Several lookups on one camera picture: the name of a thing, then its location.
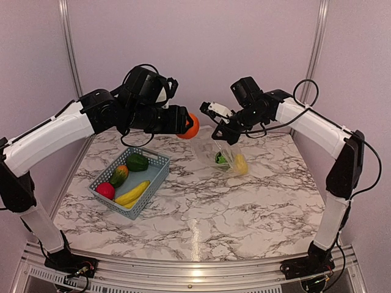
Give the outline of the orange toy fruit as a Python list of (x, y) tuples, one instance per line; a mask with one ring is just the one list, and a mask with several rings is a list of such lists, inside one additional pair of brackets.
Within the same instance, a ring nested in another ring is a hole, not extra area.
[(193, 126), (190, 127), (184, 134), (177, 134), (177, 137), (181, 139), (192, 139), (198, 134), (198, 131), (200, 129), (200, 123), (198, 118), (192, 113), (190, 113), (189, 115), (193, 120)]

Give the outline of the green watermelon ball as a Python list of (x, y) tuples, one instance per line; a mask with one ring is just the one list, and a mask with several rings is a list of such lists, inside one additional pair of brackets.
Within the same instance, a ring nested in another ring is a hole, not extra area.
[(228, 159), (222, 154), (221, 151), (216, 153), (214, 162), (216, 164), (214, 167), (219, 171), (229, 172), (232, 169)]

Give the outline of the clear zip top bag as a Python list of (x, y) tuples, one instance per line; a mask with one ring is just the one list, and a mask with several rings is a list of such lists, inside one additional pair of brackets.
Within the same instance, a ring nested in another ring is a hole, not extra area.
[(219, 172), (235, 176), (249, 172), (247, 160), (237, 146), (208, 139), (196, 141), (192, 144), (192, 149), (201, 163)]

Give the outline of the yellow pear toy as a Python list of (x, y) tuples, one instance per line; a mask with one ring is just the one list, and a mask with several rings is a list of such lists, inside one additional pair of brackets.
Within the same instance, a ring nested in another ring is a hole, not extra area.
[(245, 157), (242, 154), (237, 154), (234, 160), (235, 171), (240, 175), (248, 173), (248, 164)]

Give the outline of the grey perforated plastic basket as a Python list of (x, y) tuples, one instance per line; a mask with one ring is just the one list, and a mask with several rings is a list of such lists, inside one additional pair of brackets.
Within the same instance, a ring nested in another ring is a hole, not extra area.
[[(114, 200), (110, 200), (97, 192), (97, 187), (104, 182), (107, 182), (113, 174), (115, 168), (126, 164), (126, 159), (132, 154), (140, 154), (148, 159), (148, 168), (141, 172), (130, 172), (125, 182), (115, 189), (114, 197), (118, 198), (121, 195), (131, 191), (144, 181), (149, 181), (150, 184), (142, 195), (137, 199), (132, 208), (125, 208)], [(156, 153), (146, 148), (129, 147), (120, 153), (88, 186), (88, 190), (94, 195), (95, 199), (109, 209), (118, 212), (119, 214), (134, 220), (146, 207), (151, 197), (160, 188), (161, 184), (168, 177), (170, 158), (166, 155)]]

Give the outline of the yellow banana bunch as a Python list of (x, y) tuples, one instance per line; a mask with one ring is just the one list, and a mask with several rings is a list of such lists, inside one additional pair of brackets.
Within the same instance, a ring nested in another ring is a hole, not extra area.
[(129, 192), (116, 198), (114, 202), (124, 208), (131, 209), (149, 185), (150, 181), (143, 181)]

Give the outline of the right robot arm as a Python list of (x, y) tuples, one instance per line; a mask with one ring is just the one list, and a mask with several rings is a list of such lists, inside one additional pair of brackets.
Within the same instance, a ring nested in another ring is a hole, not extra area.
[(250, 76), (241, 78), (230, 89), (240, 110), (231, 110), (217, 102), (203, 105), (204, 113), (217, 124), (212, 135), (214, 140), (234, 145), (241, 136), (255, 134), (255, 125), (277, 122), (315, 143), (333, 162), (325, 179), (325, 210), (302, 264), (306, 272), (316, 273), (326, 264), (326, 257), (348, 218), (362, 171), (364, 135), (337, 125), (284, 90), (263, 91)]

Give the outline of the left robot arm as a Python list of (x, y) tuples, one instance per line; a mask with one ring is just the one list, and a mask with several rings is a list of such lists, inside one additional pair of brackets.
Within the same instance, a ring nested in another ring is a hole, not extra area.
[(185, 134), (192, 126), (184, 106), (170, 105), (178, 82), (165, 78), (149, 64), (132, 68), (116, 89), (94, 90), (70, 101), (59, 113), (20, 136), (1, 139), (1, 200), (19, 215), (42, 243), (48, 259), (71, 272), (77, 258), (65, 234), (34, 196), (30, 169), (69, 144), (116, 128), (123, 136), (140, 129), (146, 134)]

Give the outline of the green bell pepper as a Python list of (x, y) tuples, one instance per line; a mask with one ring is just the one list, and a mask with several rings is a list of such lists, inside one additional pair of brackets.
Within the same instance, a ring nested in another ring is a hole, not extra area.
[(148, 169), (149, 161), (139, 153), (132, 153), (126, 159), (126, 166), (131, 172), (143, 172)]

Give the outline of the green orange mango toy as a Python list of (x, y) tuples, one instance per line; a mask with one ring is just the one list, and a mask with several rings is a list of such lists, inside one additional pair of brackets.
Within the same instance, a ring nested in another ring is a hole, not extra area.
[(129, 170), (125, 165), (119, 165), (111, 175), (109, 183), (116, 189), (120, 187), (127, 179)]

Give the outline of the red apple toy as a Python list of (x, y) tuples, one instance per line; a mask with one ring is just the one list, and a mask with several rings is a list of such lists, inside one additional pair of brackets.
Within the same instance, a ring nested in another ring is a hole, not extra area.
[(115, 197), (115, 188), (109, 182), (99, 184), (95, 190), (108, 200), (113, 200)]

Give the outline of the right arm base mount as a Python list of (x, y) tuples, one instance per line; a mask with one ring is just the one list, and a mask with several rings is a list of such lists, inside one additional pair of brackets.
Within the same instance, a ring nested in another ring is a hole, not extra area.
[(331, 248), (323, 250), (311, 242), (306, 256), (282, 261), (280, 271), (285, 275), (286, 280), (291, 280), (333, 270), (335, 268), (331, 254), (333, 247), (334, 244)]

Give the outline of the right aluminium frame post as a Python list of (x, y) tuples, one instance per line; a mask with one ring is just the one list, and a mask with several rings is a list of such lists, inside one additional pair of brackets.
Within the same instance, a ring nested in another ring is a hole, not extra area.
[(320, 60), (321, 50), (323, 47), (324, 35), (326, 31), (327, 15), (329, 12), (330, 0), (321, 0), (318, 8), (316, 19), (315, 35), (310, 54), (309, 65), (307, 68), (306, 78), (312, 79), (315, 75), (316, 67)]

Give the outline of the aluminium frame post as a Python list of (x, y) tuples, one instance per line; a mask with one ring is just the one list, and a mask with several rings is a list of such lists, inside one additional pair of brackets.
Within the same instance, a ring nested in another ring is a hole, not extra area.
[(306, 78), (312, 79), (315, 75), (316, 67), (320, 60), (321, 50), (323, 47), (324, 35), (326, 31), (327, 15), (329, 12), (330, 0), (321, 0), (318, 8), (316, 19), (315, 35), (310, 54), (309, 65), (307, 68)]
[(68, 10), (68, 1), (59, 0), (60, 21), (62, 25), (65, 47), (67, 52), (68, 64), (70, 67), (71, 79), (75, 88), (77, 97), (83, 95), (82, 84), (79, 76), (79, 70), (76, 61), (76, 54), (73, 45), (71, 33), (70, 14)]

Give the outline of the front aluminium frame rail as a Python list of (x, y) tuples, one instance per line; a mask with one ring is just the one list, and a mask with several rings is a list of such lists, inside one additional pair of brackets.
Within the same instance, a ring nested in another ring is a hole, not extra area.
[(329, 292), (368, 292), (352, 246), (332, 252), (335, 268), (288, 280), (281, 272), (286, 258), (247, 261), (164, 261), (104, 255), (75, 250), (97, 259), (94, 277), (65, 279), (66, 274), (44, 266), (38, 244), (26, 244), (11, 292), (55, 292), (57, 286), (89, 292), (303, 292), (326, 277)]

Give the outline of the left aluminium frame post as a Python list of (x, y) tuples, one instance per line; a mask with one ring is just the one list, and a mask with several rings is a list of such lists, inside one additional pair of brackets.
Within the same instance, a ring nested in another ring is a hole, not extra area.
[(60, 21), (62, 25), (65, 47), (67, 52), (68, 64), (70, 67), (71, 79), (75, 88), (77, 97), (83, 95), (82, 84), (79, 76), (79, 70), (76, 61), (76, 54), (73, 45), (71, 33), (70, 14), (68, 10), (68, 1), (59, 0)]

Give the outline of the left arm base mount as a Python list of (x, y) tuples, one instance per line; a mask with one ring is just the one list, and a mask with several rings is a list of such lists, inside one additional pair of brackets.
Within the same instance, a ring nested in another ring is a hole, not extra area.
[(45, 266), (67, 274), (68, 278), (87, 277), (93, 278), (97, 269), (98, 260), (95, 258), (76, 255), (69, 247), (55, 253), (47, 253)]

